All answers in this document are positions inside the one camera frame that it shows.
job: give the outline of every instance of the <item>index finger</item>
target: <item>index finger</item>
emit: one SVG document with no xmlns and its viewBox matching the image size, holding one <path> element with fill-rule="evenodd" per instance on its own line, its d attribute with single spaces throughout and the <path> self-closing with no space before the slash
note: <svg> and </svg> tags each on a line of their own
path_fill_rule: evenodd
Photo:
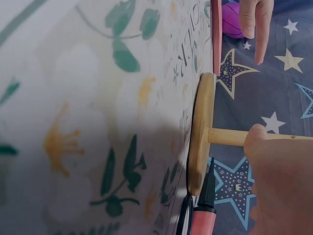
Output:
<svg viewBox="0 0 313 235">
<path fill-rule="evenodd" d="M 256 5 L 255 9 L 255 28 L 256 28 L 256 47 L 255 62 L 257 65 L 263 63 L 266 48 L 268 46 L 269 25 L 274 7 L 273 0 L 263 0 Z"/>
<path fill-rule="evenodd" d="M 247 38 L 254 38 L 255 8 L 259 0 L 240 0 L 239 23 L 240 29 Z"/>
</svg>

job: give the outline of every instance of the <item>black cable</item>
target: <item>black cable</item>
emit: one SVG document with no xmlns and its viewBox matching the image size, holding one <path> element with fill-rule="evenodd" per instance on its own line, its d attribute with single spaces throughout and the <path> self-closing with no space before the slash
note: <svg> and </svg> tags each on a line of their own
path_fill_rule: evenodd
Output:
<svg viewBox="0 0 313 235">
<path fill-rule="evenodd" d="M 182 235 L 182 230 L 184 227 L 185 217 L 186 217 L 188 209 L 189 209 L 189 217 L 188 217 L 188 228 L 187 228 L 186 235 L 191 235 L 192 217 L 193 217 L 193 212 L 194 212 L 194 201 L 192 199 L 192 195 L 189 193 L 187 193 L 181 205 L 181 209 L 179 213 L 179 220 L 177 223 L 176 235 Z"/>
</svg>

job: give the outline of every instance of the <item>yellow star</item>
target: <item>yellow star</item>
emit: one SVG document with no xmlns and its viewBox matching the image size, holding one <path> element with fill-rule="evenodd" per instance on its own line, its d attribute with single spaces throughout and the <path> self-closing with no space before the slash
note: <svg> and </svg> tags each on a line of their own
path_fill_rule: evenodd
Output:
<svg viewBox="0 0 313 235">
<path fill-rule="evenodd" d="M 228 67 L 228 65 L 224 65 L 226 61 L 229 61 L 228 60 L 229 56 L 231 56 L 231 67 Z M 233 99 L 235 99 L 235 78 L 240 76 L 241 74 L 244 74 L 247 72 L 259 72 L 253 68 L 248 67 L 248 66 L 236 64 L 235 63 L 235 49 L 231 49 L 226 54 L 223 62 L 221 63 L 221 76 L 220 77 L 222 77 L 223 75 L 229 75 L 229 73 L 230 73 L 229 69 L 233 69 L 235 67 L 241 67 L 243 69 L 241 69 L 242 71 L 235 73 L 234 75 L 231 76 L 231 81 L 232 81 L 231 82 L 231 88 L 229 88 L 222 79 L 219 79 L 219 78 L 217 79 L 217 82 L 219 82 L 225 88 L 227 93 Z"/>
<path fill-rule="evenodd" d="M 284 71 L 294 68 L 295 70 L 298 70 L 300 73 L 303 73 L 300 67 L 298 66 L 299 62 L 303 60 L 303 58 L 293 57 L 288 49 L 286 49 L 285 56 L 275 56 L 275 57 L 285 63 Z"/>
</svg>

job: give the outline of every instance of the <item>blue star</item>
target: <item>blue star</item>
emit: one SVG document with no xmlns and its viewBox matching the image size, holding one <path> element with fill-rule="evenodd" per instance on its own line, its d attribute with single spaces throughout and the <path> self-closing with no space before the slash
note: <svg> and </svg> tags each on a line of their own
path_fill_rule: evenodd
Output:
<svg viewBox="0 0 313 235">
<path fill-rule="evenodd" d="M 214 168 L 215 177 L 219 182 L 215 188 L 215 205 L 230 202 L 247 230 L 250 199 L 255 197 L 251 191 L 254 180 L 252 179 L 252 169 L 249 162 L 246 157 L 243 157 L 236 167 L 231 169 L 215 160 Z M 220 175 L 221 169 L 226 171 L 228 175 Z"/>
<path fill-rule="evenodd" d="M 258 72 L 248 66 L 235 63 L 235 49 L 231 49 L 221 63 L 220 76 L 217 82 L 225 88 L 228 94 L 235 99 L 235 78 L 247 72 Z"/>
<path fill-rule="evenodd" d="M 300 84 L 295 83 L 295 85 L 297 85 L 302 92 L 310 99 L 311 103 L 309 104 L 308 108 L 306 109 L 306 111 L 303 113 L 301 119 L 303 118 L 310 118 L 313 117 L 313 91 L 307 87 L 304 87 Z"/>
</svg>

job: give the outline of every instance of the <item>white star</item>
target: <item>white star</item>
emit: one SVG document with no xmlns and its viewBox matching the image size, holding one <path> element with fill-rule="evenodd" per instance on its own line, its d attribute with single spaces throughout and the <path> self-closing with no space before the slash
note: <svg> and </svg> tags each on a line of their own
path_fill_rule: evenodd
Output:
<svg viewBox="0 0 313 235">
<path fill-rule="evenodd" d="M 243 45 L 244 45 L 244 49 L 250 50 L 251 45 L 248 43 L 248 41 L 246 41 L 246 43 L 243 43 Z"/>
<path fill-rule="evenodd" d="M 298 70 L 300 73 L 303 73 L 300 67 L 298 66 L 298 64 L 300 63 L 301 60 L 303 60 L 303 58 L 293 57 L 288 49 L 286 49 L 285 56 L 275 55 L 275 57 L 285 63 L 284 71 L 294 68 L 295 70 Z"/>
<path fill-rule="evenodd" d="M 291 35 L 292 32 L 294 32 L 294 31 L 298 32 L 298 29 L 295 27 L 297 25 L 297 23 L 298 23 L 298 21 L 293 23 L 293 22 L 291 22 L 291 20 L 288 19 L 288 25 L 284 26 L 284 28 L 289 29 L 289 33 Z"/>
<path fill-rule="evenodd" d="M 273 131 L 276 134 L 279 134 L 279 127 L 286 124 L 285 122 L 277 120 L 276 112 L 274 112 L 270 118 L 268 117 L 261 117 L 261 118 L 266 122 L 265 129 L 267 131 Z"/>
</svg>

